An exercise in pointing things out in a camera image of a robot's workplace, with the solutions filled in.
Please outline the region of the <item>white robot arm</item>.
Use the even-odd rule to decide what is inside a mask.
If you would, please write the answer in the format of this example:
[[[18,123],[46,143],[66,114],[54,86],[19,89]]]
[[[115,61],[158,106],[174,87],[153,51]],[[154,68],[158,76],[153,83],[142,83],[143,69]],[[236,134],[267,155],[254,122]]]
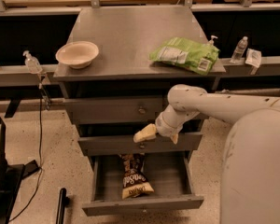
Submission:
[[[175,85],[168,106],[133,137],[173,142],[184,123],[204,114],[232,125],[220,188],[220,224],[280,224],[280,97],[209,93]]]

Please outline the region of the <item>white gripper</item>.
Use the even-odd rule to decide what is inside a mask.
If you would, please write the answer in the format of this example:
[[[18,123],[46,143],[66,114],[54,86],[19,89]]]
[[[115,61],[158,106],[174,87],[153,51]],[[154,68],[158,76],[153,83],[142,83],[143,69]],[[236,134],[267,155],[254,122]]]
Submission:
[[[168,105],[156,118],[155,125],[148,124],[141,131],[133,136],[135,143],[140,143],[146,140],[156,138],[156,133],[164,137],[171,138],[176,145],[178,142],[178,134],[183,128],[183,124],[199,114],[198,111],[180,111]]]

